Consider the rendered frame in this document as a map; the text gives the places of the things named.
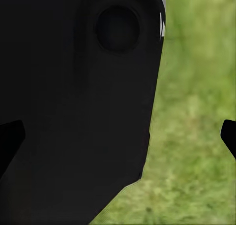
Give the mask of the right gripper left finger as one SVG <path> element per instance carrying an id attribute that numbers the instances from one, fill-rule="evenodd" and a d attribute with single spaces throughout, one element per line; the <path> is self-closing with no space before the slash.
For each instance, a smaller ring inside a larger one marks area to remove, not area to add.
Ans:
<path id="1" fill-rule="evenodd" d="M 22 120 L 0 125 L 0 179 L 26 138 Z"/>

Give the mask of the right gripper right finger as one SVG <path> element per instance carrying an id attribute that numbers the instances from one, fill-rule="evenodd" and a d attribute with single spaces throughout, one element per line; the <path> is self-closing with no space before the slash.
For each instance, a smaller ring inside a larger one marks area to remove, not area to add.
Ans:
<path id="1" fill-rule="evenodd" d="M 220 136 L 236 159 L 236 122 L 225 120 Z"/>

